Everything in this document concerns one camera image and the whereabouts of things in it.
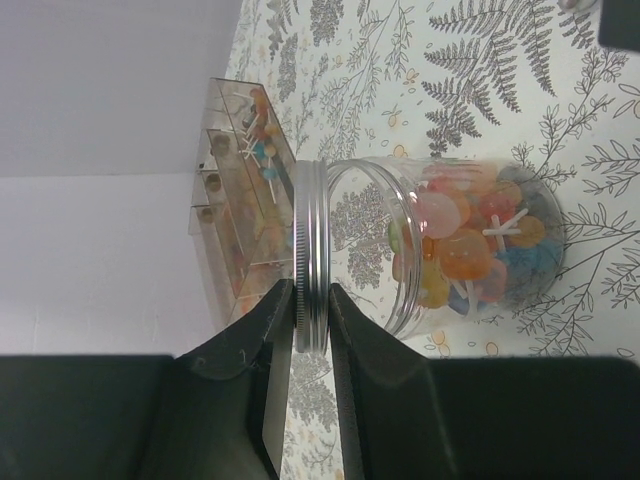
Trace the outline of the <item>clear compartment candy box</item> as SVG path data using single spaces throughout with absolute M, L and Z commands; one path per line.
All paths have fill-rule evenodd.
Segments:
M 264 87 L 210 79 L 189 233 L 219 330 L 293 275 L 294 165 Z

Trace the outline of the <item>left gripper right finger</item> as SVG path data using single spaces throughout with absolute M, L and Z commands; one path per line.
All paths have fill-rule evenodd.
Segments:
M 339 285 L 329 323 L 349 479 L 635 479 L 639 369 L 613 357 L 430 360 Z

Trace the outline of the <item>clear glass jar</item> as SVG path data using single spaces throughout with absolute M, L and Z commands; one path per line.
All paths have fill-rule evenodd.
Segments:
M 328 181 L 333 279 L 400 339 L 527 309 L 562 266 L 560 207 L 518 163 L 353 159 Z

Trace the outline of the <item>round metal jar lid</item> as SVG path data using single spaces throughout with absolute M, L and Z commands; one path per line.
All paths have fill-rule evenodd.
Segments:
M 327 167 L 300 160 L 294 175 L 295 346 L 300 353 L 326 353 L 330 265 Z

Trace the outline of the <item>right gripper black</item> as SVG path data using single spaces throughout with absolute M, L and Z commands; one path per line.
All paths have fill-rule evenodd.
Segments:
M 620 50 L 640 49 L 640 1 L 603 0 L 598 42 Z

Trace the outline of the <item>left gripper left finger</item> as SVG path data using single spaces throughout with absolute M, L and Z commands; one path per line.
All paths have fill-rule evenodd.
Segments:
M 179 357 L 5 355 L 5 479 L 275 479 L 294 289 Z

